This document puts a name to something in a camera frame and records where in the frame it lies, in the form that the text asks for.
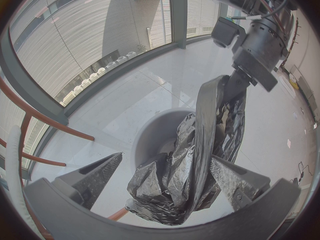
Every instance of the tiled floor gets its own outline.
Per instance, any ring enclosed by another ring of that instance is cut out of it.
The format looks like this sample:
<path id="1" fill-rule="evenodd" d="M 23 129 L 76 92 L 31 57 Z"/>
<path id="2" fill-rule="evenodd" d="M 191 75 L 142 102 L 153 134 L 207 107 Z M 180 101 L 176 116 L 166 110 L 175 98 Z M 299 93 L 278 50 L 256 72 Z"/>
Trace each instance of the tiled floor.
<path id="1" fill-rule="evenodd" d="M 231 74 L 231 49 L 218 48 L 211 39 L 187 45 L 137 67 L 95 94 L 69 118 L 69 127 L 93 135 L 90 142 L 57 131 L 41 157 L 68 164 L 66 168 L 37 163 L 32 180 L 82 167 L 115 152 L 123 160 L 92 207 L 108 217 L 128 198 L 132 177 L 131 147 L 139 129 L 157 113 L 176 107 L 195 108 L 200 86 L 221 74 Z M 282 73 L 273 72 L 276 78 Z M 299 177 L 298 163 L 315 163 L 315 134 L 311 114 L 299 92 L 292 98 L 279 82 L 267 93 L 259 84 L 247 91 L 246 123 L 236 164 L 264 174 L 271 185 L 280 178 Z M 310 175 L 303 181 L 309 183 Z M 221 193 L 210 209 L 194 212 L 183 226 L 205 223 L 232 212 Z M 145 227 L 165 227 L 127 214 L 120 222 Z"/>

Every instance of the white pole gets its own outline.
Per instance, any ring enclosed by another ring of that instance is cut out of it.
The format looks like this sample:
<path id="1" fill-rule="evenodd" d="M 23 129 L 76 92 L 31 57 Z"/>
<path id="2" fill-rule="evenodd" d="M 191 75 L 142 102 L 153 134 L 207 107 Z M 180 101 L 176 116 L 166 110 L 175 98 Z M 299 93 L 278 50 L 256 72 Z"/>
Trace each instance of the white pole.
<path id="1" fill-rule="evenodd" d="M 165 15 L 164 15 L 164 13 L 163 13 L 163 4 L 162 4 L 162 0 L 160 0 L 160 6 L 161 6 L 161 14 L 162 14 L 163 42 L 164 42 L 164 44 L 166 44 Z"/>

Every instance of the building exterior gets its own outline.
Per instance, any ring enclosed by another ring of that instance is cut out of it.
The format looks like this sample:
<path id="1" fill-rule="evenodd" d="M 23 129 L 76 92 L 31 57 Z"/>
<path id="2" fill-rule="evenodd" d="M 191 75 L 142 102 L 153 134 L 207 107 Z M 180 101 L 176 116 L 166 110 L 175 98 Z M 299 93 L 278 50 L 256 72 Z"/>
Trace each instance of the building exterior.
<path id="1" fill-rule="evenodd" d="M 187 37 L 210 34 L 218 14 L 217 1 L 188 0 Z M 10 37 L 34 81 L 66 106 L 122 62 L 172 42 L 170 0 L 27 0 L 10 24 Z M 6 113 L 0 137 L 6 140 L 24 112 L 2 93 L 0 104 Z M 32 154 L 45 130 L 32 119 L 26 153 Z"/>

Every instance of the crumpled plastic bag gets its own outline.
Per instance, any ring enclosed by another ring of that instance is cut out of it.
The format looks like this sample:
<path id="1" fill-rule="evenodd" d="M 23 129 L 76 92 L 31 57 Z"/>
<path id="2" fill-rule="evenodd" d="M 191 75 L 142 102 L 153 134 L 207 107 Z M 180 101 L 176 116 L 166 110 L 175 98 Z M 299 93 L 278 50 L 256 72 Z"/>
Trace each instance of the crumpled plastic bag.
<path id="1" fill-rule="evenodd" d="M 245 129 L 246 92 L 222 104 L 229 76 L 204 83 L 196 113 L 177 129 L 174 151 L 150 154 L 130 180 L 126 210 L 165 225 L 181 225 L 193 211 L 209 208 L 221 189 L 209 173 L 211 156 L 235 161 Z"/>

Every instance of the floor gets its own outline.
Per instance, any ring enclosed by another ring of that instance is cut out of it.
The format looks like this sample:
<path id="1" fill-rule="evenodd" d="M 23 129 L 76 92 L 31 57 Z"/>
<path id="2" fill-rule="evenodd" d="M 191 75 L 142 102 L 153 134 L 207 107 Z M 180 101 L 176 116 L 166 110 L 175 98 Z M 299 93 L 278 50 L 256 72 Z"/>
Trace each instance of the floor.
<path id="1" fill-rule="evenodd" d="M 91 211 L 108 217 L 124 207 L 130 198 L 126 187 L 131 147 L 141 127 L 161 111 L 195 108 L 200 86 L 222 74 L 231 74 L 231 49 L 218 48 L 211 39 L 175 49 L 137 67 L 96 93 L 69 118 L 69 127 L 93 135 L 87 141 L 57 131 L 41 157 L 67 163 L 67 167 L 37 163 L 32 181 L 75 170 L 116 152 L 123 160 Z M 273 72 L 276 78 L 282 73 Z M 312 117 L 301 94 L 296 98 L 280 82 L 268 93 L 261 85 L 247 91 L 246 122 L 243 142 L 235 163 L 266 175 L 273 185 L 278 179 L 300 176 L 298 163 L 315 164 L 315 133 Z M 302 180 L 310 183 L 306 171 Z M 194 212 L 182 226 L 202 224 L 233 212 L 223 193 L 209 209 Z M 128 213 L 122 223 L 144 227 L 166 227 Z"/>

